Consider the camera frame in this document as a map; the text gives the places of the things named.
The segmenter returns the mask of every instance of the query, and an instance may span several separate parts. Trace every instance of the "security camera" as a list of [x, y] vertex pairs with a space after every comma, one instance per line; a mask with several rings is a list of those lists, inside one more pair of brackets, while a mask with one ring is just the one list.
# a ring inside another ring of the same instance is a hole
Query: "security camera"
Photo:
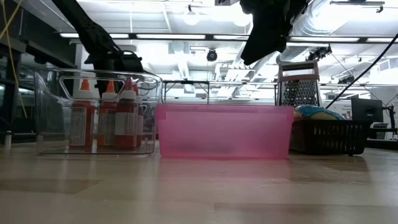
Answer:
[[215, 49], [210, 49], [209, 52], [207, 53], [207, 61], [209, 62], [214, 62], [217, 60], [217, 53]]

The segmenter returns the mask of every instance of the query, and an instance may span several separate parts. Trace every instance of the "pink plastic bin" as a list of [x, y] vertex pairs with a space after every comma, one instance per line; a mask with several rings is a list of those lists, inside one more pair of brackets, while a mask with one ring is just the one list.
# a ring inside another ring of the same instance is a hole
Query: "pink plastic bin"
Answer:
[[157, 105], [162, 157], [285, 159], [294, 121], [288, 106]]

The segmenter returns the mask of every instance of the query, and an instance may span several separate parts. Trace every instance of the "fluorescent light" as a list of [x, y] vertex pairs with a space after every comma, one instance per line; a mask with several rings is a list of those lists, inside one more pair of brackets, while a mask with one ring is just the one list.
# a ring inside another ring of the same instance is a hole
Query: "fluorescent light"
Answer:
[[393, 38], [368, 38], [366, 42], [383, 42], [383, 43], [389, 43], [393, 40]]
[[329, 44], [288, 42], [288, 43], [286, 43], [286, 46], [288, 46], [288, 47], [329, 47]]
[[248, 35], [214, 35], [216, 40], [248, 40]]
[[21, 93], [33, 93], [32, 90], [27, 90], [27, 89], [24, 89], [24, 88], [18, 88], [18, 90], [19, 90]]
[[205, 39], [205, 35], [198, 34], [137, 34], [138, 39]]
[[357, 42], [359, 37], [291, 37], [289, 41], [308, 42]]
[[136, 3], [136, 2], [164, 2], [164, 0], [145, 0], [145, 1], [136, 1], [136, 0], [77, 0], [77, 2], [90, 2], [90, 3]]
[[[61, 33], [60, 35], [63, 38], [79, 38], [79, 34]], [[110, 36], [114, 39], [128, 39], [129, 38], [129, 34], [110, 34]]]
[[67, 34], [67, 33], [62, 33], [60, 34], [61, 37], [63, 38], [79, 38], [79, 34]]
[[337, 6], [382, 6], [383, 1], [369, 1], [369, 2], [354, 2], [354, 1], [331, 1], [331, 5]]
[[129, 34], [110, 34], [110, 36], [114, 39], [128, 39]]
[[189, 46], [189, 50], [207, 51], [207, 50], [208, 50], [208, 47], [203, 47], [203, 46]]

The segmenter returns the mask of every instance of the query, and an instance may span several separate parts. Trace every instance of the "white bottle cap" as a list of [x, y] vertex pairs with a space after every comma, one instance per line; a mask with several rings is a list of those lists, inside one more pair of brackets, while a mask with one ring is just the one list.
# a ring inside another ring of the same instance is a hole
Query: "white bottle cap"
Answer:
[[113, 100], [117, 96], [116, 93], [102, 93], [102, 99], [103, 100]]
[[134, 90], [124, 90], [121, 94], [119, 99], [129, 99], [129, 100], [136, 100], [136, 92]]
[[95, 95], [90, 90], [78, 90], [75, 94], [73, 94], [73, 97], [77, 99], [94, 99]]

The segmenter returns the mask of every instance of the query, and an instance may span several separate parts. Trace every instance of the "window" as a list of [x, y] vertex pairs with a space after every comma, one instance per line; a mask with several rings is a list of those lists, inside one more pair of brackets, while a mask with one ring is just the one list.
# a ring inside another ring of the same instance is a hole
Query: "window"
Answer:
[[32, 90], [27, 90], [25, 88], [19, 88], [19, 92], [21, 94], [22, 101], [21, 99], [18, 99], [17, 101], [16, 114], [15, 114], [16, 118], [26, 118], [24, 112], [25, 108], [27, 118], [34, 119], [35, 118], [34, 92]]
[[4, 101], [4, 90], [5, 86], [3, 84], [0, 84], [0, 108], [2, 108], [2, 103]]
[[6, 78], [7, 57], [0, 55], [0, 78]]

